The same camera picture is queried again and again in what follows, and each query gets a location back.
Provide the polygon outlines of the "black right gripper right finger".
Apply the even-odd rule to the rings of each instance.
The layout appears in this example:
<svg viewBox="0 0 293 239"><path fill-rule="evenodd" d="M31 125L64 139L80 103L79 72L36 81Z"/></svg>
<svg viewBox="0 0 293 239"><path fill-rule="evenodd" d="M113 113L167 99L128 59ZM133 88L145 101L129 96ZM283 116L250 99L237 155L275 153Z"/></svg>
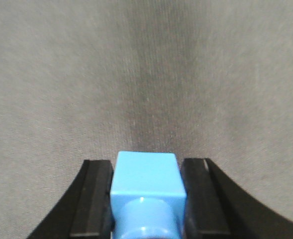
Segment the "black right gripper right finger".
<svg viewBox="0 0 293 239"><path fill-rule="evenodd" d="M293 239L293 222L254 198L209 158L186 158L188 239Z"/></svg>

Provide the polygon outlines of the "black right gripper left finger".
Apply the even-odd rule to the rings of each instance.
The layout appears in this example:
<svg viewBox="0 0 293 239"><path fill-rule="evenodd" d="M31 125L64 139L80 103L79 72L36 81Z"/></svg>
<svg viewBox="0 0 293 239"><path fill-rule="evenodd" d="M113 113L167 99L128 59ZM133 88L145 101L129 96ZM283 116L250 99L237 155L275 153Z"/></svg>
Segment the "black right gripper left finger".
<svg viewBox="0 0 293 239"><path fill-rule="evenodd" d="M64 195L28 236L30 239L108 239L113 167L108 160L84 160Z"/></svg>

